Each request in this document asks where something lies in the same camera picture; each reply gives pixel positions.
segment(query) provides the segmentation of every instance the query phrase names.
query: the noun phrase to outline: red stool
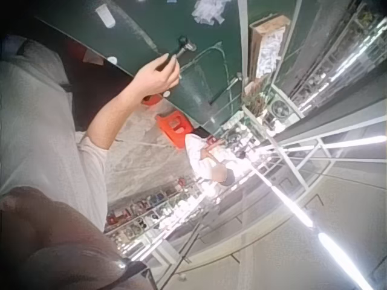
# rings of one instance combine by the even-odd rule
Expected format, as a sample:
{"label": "red stool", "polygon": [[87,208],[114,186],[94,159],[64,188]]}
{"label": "red stool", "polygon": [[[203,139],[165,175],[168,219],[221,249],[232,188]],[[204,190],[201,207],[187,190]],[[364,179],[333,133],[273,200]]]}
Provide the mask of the red stool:
{"label": "red stool", "polygon": [[141,104],[146,106],[153,106],[156,105],[162,99],[163,97],[160,94],[149,95],[141,101]]}
{"label": "red stool", "polygon": [[185,137],[194,129],[186,116],[175,111],[166,117],[156,116],[158,127],[168,136],[177,148],[186,146]]}

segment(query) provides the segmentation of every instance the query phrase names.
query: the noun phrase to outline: person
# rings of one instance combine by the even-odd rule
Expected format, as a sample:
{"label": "person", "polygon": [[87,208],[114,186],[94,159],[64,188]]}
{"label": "person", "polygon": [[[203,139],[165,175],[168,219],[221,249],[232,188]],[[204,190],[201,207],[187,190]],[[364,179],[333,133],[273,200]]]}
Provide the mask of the person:
{"label": "person", "polygon": [[207,145],[210,136],[204,128],[198,127],[185,136],[189,162],[196,176],[213,180],[223,186],[230,186],[235,181],[234,172],[218,161],[212,151],[224,143],[219,139]]}
{"label": "person", "polygon": [[165,54],[141,68],[96,114],[79,141],[59,56],[26,40],[17,55],[2,60],[2,289],[5,277],[12,289],[152,289],[144,281],[144,264],[122,260],[102,233],[107,214],[104,164],[141,100],[178,84],[176,57],[167,60]]}

